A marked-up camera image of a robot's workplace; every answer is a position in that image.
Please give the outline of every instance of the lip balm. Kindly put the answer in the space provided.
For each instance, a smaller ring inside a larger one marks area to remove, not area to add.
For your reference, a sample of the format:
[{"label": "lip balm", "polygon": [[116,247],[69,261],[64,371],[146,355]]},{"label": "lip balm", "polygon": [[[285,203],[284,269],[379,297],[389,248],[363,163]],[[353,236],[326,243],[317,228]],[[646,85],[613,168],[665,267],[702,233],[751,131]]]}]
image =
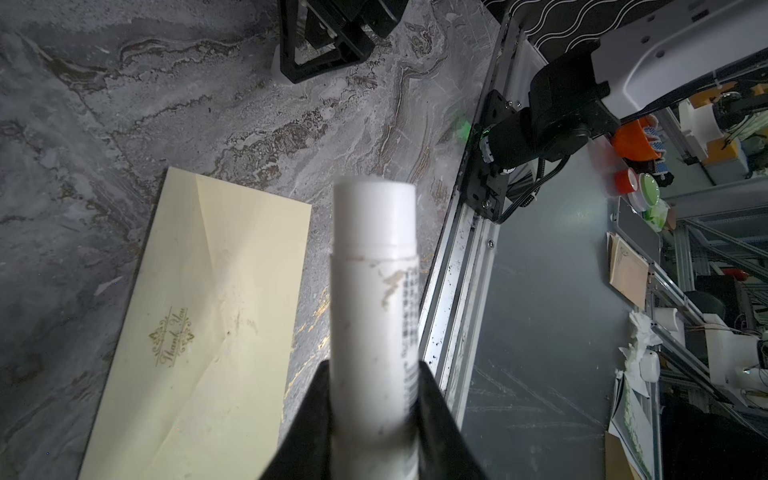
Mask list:
[{"label": "lip balm", "polygon": [[330,298],[331,476],[417,478],[413,185],[376,177],[336,182]]}]

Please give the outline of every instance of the gray marble table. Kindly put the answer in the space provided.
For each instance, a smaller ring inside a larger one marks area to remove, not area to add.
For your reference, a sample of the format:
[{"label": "gray marble table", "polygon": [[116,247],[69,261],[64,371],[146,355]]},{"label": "gray marble table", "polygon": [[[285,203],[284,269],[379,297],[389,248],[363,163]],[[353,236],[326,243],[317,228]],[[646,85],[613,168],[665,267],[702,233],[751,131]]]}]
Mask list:
[{"label": "gray marble table", "polygon": [[276,2],[0,3],[3,480],[76,477],[169,166],[313,205],[283,431],[328,356],[336,176],[416,184],[428,272],[498,24],[412,0],[367,62],[283,86],[277,22]]}]

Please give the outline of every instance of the green lid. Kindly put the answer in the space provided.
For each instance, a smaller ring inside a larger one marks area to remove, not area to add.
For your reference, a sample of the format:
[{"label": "green lid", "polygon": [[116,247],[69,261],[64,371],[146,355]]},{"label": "green lid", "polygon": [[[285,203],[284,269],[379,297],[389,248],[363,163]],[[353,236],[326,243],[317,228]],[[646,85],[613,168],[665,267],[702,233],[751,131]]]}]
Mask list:
[{"label": "green lid", "polygon": [[648,205],[653,206],[659,203],[659,184],[651,175],[640,175],[640,189],[643,191],[643,197],[645,197]]}]

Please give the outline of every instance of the cream envelope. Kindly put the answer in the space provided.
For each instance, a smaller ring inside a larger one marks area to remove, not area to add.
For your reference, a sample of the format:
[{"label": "cream envelope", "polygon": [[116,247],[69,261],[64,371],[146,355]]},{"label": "cream envelope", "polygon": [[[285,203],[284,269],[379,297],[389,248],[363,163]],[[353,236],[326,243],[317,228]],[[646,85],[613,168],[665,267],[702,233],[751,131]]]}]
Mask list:
[{"label": "cream envelope", "polygon": [[81,480],[257,478],[311,206],[168,169]]}]

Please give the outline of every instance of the white container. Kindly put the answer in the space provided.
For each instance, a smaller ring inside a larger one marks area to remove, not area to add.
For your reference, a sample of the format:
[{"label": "white container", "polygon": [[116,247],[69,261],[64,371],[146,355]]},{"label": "white container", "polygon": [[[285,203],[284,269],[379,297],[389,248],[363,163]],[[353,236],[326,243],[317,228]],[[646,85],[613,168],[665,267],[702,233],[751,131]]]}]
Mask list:
[{"label": "white container", "polygon": [[713,104],[694,108],[689,100],[678,104],[680,114],[680,132],[686,138],[687,145],[693,149],[693,154],[699,160],[707,159],[707,144],[712,140],[723,137],[723,132],[715,120]]},{"label": "white container", "polygon": [[629,203],[632,204],[632,207],[638,213],[643,213],[644,211],[650,208],[650,204],[648,204],[648,200],[645,200],[643,191],[640,188],[638,188],[636,191],[632,192],[631,194],[627,194],[627,198],[629,199]]},{"label": "white container", "polygon": [[659,355],[653,350],[646,350],[640,359],[640,377],[646,382],[656,383],[661,376]]},{"label": "white container", "polygon": [[654,308],[654,322],[667,329],[679,344],[685,346],[685,325],[677,317],[676,308]]},{"label": "white container", "polygon": [[333,190],[330,396],[334,480],[416,478],[419,258],[415,188]]}]

